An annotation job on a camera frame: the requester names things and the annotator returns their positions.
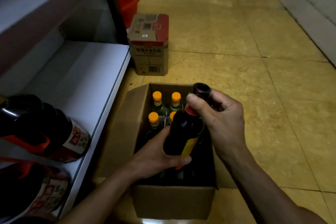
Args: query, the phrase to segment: white shelf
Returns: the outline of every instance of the white shelf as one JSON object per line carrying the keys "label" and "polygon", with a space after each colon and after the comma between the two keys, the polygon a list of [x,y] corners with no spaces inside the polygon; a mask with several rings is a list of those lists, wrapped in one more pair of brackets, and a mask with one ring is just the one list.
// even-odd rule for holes
{"label": "white shelf", "polygon": [[71,174],[69,197],[55,215],[63,216],[73,206],[129,60],[127,45],[66,41],[23,90],[61,109],[92,137],[86,155],[68,164],[29,154],[0,140],[0,156],[34,160]]}
{"label": "white shelf", "polygon": [[0,0],[0,74],[57,27],[81,1]]}

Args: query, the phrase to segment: person's left hand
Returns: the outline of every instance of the person's left hand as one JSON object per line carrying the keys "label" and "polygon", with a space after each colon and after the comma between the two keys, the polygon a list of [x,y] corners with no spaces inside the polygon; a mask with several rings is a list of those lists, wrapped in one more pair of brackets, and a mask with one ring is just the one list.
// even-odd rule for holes
{"label": "person's left hand", "polygon": [[139,180],[156,175],[171,168],[181,167],[191,162],[191,157],[170,156],[163,150],[163,144],[169,135],[170,126],[162,129],[153,139],[149,140],[126,165],[132,169],[134,179]]}

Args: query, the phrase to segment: tile floor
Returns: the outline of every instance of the tile floor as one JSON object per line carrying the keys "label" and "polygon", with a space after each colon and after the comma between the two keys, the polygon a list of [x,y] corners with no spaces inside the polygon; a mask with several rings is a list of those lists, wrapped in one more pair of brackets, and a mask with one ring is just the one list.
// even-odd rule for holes
{"label": "tile floor", "polygon": [[[244,105],[246,142],[261,167],[299,205],[336,221],[336,70],[278,0],[140,0],[138,12],[165,13],[169,73],[129,68],[126,92],[149,82],[205,82]],[[126,193],[117,219],[142,223]],[[237,189],[216,191],[205,221],[255,223]]]}

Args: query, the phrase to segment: cardboard box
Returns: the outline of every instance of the cardboard box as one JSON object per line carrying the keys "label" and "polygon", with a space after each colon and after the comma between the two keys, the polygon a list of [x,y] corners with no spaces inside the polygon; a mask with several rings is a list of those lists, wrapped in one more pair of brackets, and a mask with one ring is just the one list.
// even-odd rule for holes
{"label": "cardboard box", "polygon": [[[108,177],[117,167],[128,162],[139,148],[149,129],[148,114],[154,91],[160,91],[163,103],[169,105],[173,92],[179,92],[185,104],[185,98],[192,89],[192,85],[150,83],[130,90],[118,111],[111,132],[113,138],[108,139],[105,145],[96,176]],[[231,176],[215,154],[210,138],[205,138],[197,147],[191,153],[192,162],[185,166],[199,167],[195,179],[185,179],[185,183],[177,181],[168,186],[151,177],[132,185],[133,205],[139,218],[204,220],[211,211],[215,189],[235,188]]]}
{"label": "cardboard box", "polygon": [[127,34],[131,56],[138,75],[168,73],[167,14],[136,14]]}

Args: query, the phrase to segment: open cardboard box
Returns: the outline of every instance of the open cardboard box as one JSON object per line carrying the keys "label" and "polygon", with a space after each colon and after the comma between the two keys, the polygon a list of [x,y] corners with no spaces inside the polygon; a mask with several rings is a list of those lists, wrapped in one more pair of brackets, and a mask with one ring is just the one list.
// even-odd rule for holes
{"label": "open cardboard box", "polygon": [[[148,115],[154,91],[160,91],[163,103],[169,106],[173,92],[179,92],[184,102],[192,90],[192,85],[166,83],[149,83],[130,90],[118,111],[112,130],[113,139],[109,140],[104,149],[105,157],[100,163],[99,176],[109,176],[138,150],[139,141],[149,129]],[[183,167],[189,171],[192,169],[188,172],[193,174],[192,178],[189,176],[182,181],[175,179],[172,184],[167,184],[160,182],[160,175],[157,175],[132,185],[133,205],[139,218],[207,219],[215,189],[236,187],[217,157],[208,131],[203,135],[202,144],[196,145],[191,153],[190,166]]]}

